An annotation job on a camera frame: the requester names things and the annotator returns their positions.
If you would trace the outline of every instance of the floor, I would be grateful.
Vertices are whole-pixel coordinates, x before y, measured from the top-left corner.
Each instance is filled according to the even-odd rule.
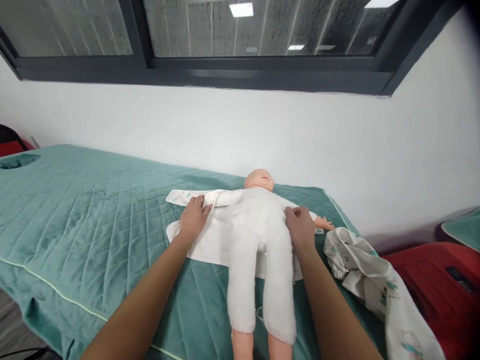
[[[19,350],[44,348],[44,343],[24,324],[19,306],[0,289],[0,357]],[[6,360],[23,360],[34,351],[8,356]],[[59,360],[60,356],[46,353],[41,360]]]

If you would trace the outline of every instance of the doll head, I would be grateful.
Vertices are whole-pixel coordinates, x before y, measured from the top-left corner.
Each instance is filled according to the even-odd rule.
[[[274,186],[275,183],[272,176],[265,169],[253,170],[245,179],[245,189],[261,187],[271,192]]]

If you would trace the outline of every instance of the swaddle cloth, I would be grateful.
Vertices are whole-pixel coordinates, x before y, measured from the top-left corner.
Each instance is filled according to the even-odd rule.
[[[338,227],[326,235],[323,252],[333,276],[385,322],[389,360],[445,359],[404,281],[365,239]]]
[[[166,201],[171,204],[180,206],[187,206],[192,197],[198,197],[200,195],[208,194],[209,198],[212,197],[214,208],[211,210],[210,215],[206,221],[205,227],[202,232],[193,243],[187,257],[194,260],[199,260],[205,263],[218,264],[229,266],[230,259],[230,225],[229,225],[229,213],[230,208],[228,206],[216,205],[216,199],[222,192],[228,190],[206,190],[206,191],[193,191],[193,190],[177,190],[174,189],[166,197]],[[166,235],[168,241],[172,242],[174,237],[178,234],[180,228],[180,222],[172,222],[166,228]],[[267,268],[267,255],[265,248],[260,248],[256,254],[256,268],[255,277],[265,279]],[[298,281],[303,279],[302,271],[300,269],[300,263],[297,259],[297,255],[293,256],[293,280]]]

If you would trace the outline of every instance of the glass pane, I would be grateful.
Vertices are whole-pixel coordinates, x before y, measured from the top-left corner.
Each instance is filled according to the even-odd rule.
[[[118,0],[0,0],[0,27],[21,57],[132,54]]]
[[[183,58],[370,55],[401,1],[382,8],[365,7],[370,0],[143,2],[155,56]]]

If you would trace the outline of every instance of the human hand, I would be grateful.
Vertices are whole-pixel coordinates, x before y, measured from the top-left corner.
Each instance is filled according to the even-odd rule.
[[[306,207],[285,209],[286,227],[290,231],[291,243],[296,251],[315,250],[315,224]]]
[[[178,235],[191,242],[194,242],[199,237],[213,207],[209,205],[202,210],[204,197],[204,195],[192,197],[180,216]]]
[[[327,221],[327,218],[324,216],[323,218],[317,216],[314,221],[315,227],[319,229],[325,230],[335,230],[335,226],[332,225],[331,221]]]

